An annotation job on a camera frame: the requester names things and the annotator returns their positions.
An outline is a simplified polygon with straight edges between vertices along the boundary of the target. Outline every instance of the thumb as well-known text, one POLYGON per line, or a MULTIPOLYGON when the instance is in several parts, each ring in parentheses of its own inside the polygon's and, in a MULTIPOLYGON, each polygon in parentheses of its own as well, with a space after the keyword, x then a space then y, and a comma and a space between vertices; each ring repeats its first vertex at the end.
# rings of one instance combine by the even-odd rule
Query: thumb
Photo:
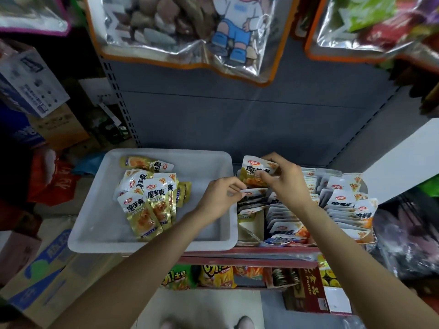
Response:
POLYGON ((267 185, 271 186, 273 184, 274 178, 266 171, 256 171, 255 175, 260 177, 267 185))
POLYGON ((232 202, 232 204, 236 203, 239 200, 243 199, 244 196, 245 196, 245 193, 237 192, 236 194, 233 194, 232 196, 230 196, 230 202, 232 202))

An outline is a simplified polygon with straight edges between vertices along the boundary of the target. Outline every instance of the cartoon character's blue shoe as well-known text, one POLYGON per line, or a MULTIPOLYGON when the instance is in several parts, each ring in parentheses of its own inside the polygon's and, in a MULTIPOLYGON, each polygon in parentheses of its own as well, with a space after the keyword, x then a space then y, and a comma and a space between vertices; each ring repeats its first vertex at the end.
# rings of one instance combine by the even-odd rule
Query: cartoon character's blue shoe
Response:
POLYGON ((219 47, 226 47, 227 45, 227 36, 222 32, 216 32, 212 37, 212 44, 215 44, 219 47))
POLYGON ((247 52, 242 48, 234 48, 232 53, 230 53, 230 60, 239 62, 241 64, 245 63, 245 59, 247 58, 247 52))

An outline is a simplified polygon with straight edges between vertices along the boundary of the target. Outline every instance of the white plastic tray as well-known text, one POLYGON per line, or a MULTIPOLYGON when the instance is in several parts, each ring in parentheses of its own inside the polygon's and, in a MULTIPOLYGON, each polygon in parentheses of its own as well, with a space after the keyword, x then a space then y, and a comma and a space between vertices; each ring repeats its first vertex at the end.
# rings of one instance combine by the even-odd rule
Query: white plastic tray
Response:
MULTIPOLYGON (((77 253, 133 253, 144 243, 136 241, 119 203, 113 201, 124 169, 119 159, 126 155, 156 158, 174 164, 180 181, 192 182, 190 201, 177 208, 177 219, 195 208, 208 183, 233 176, 232 159, 222 151, 172 149, 114 149, 105 155, 69 237, 77 253)), ((236 204, 229 212, 201 231, 186 251, 228 250, 238 240, 236 204)))

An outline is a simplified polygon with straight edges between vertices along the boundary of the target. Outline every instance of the cartoon character's blue shorts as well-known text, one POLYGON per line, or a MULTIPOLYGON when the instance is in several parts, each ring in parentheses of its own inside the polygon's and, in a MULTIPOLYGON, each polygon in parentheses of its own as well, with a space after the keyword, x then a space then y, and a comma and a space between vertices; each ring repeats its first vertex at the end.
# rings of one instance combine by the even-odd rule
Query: cartoon character's blue shorts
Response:
POLYGON ((232 38, 235 43, 241 42, 244 45, 248 46, 250 42, 250 34, 251 32, 245 32, 242 28, 237 27, 235 24, 232 23, 232 21, 223 18, 222 22, 226 23, 229 27, 229 34, 228 36, 232 38))

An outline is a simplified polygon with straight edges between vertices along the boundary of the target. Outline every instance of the cartoon character's white shirt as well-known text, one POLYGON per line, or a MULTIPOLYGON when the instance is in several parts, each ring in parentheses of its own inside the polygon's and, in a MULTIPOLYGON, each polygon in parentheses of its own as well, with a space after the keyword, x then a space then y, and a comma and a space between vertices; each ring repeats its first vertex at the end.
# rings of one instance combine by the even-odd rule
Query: cartoon character's white shirt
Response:
POLYGON ((262 8, 259 1, 213 0, 213 5, 219 15, 240 29, 248 19, 250 31, 257 30, 262 24, 262 8))

